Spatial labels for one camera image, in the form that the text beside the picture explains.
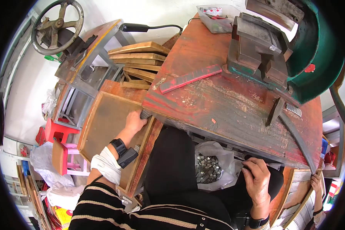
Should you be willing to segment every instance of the wristwatch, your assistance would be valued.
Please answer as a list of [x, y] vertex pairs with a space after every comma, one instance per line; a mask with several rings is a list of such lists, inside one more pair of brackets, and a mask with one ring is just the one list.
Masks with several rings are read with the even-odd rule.
[[267, 223], [267, 221], [270, 219], [270, 215], [266, 219], [253, 219], [252, 217], [249, 218], [249, 227], [252, 229], [260, 228], [263, 225]]
[[127, 147], [125, 146], [124, 142], [120, 138], [110, 141], [110, 144], [113, 145], [119, 157], [127, 150], [126, 149]]

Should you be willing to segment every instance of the plastic bag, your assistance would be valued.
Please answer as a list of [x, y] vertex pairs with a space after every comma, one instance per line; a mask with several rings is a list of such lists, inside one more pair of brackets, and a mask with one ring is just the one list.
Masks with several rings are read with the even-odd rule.
[[46, 102], [42, 104], [42, 116], [45, 120], [52, 117], [56, 107], [58, 95], [55, 95], [55, 89], [47, 90]]
[[47, 190], [47, 200], [51, 206], [74, 210], [84, 187], [84, 185], [79, 187], [64, 187], [59, 182], [56, 182], [53, 187]]
[[238, 160], [234, 159], [234, 154], [232, 151], [224, 150], [216, 141], [206, 141], [195, 146], [195, 163], [198, 163], [197, 156], [199, 154], [202, 154], [203, 156], [216, 156], [219, 162], [218, 165], [222, 168], [222, 172], [221, 177], [216, 182], [209, 184], [197, 184], [198, 189], [215, 191], [226, 184], [237, 180], [235, 175], [235, 163]]
[[63, 186], [74, 187], [73, 178], [70, 175], [62, 176], [55, 170], [52, 157], [53, 144], [46, 142], [32, 152], [30, 162], [48, 186], [52, 187], [56, 182], [60, 182]]

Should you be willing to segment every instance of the stool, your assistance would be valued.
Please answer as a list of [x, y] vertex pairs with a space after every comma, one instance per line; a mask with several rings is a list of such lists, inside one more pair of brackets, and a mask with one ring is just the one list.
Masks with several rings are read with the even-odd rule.
[[47, 119], [46, 128], [45, 128], [45, 138], [47, 141], [54, 143], [54, 137], [56, 139], [61, 139], [61, 143], [67, 142], [69, 133], [78, 134], [79, 130], [75, 128], [70, 128], [67, 126], [62, 126], [53, 122], [51, 118]]
[[[68, 154], [71, 154], [71, 160], [68, 162]], [[74, 155], [79, 154], [76, 144], [62, 144], [58, 140], [54, 141], [53, 145], [53, 166], [60, 175], [70, 174], [77, 176], [88, 176], [87, 161], [83, 159], [83, 171], [77, 171], [80, 169], [79, 164], [74, 163]]]

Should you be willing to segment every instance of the wooden tray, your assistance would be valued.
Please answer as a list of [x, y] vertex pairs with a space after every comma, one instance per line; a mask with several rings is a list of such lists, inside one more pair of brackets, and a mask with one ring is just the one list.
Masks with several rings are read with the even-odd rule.
[[[137, 109], [142, 109], [141, 103], [122, 98], [106, 92], [99, 92], [89, 113], [89, 119], [84, 125], [84, 135], [78, 150], [88, 162], [100, 154], [116, 135], [125, 127], [127, 115]], [[140, 145], [139, 153], [143, 152], [146, 140], [150, 134], [154, 117], [132, 138], [130, 147]], [[133, 163], [121, 169], [119, 189], [126, 193], [135, 176], [140, 155]]]

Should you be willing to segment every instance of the plastic box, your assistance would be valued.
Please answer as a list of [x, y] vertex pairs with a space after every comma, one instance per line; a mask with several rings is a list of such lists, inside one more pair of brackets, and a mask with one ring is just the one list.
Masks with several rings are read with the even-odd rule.
[[[211, 19], [208, 17], [201, 8], [222, 8], [222, 16], [225, 17], [226, 15], [230, 15], [231, 19]], [[201, 19], [202, 23], [210, 30], [213, 34], [220, 34], [220, 33], [231, 33], [232, 32], [232, 24], [234, 22], [235, 16], [240, 15], [240, 10], [235, 8], [231, 5], [203, 5], [197, 6], [199, 18]]]

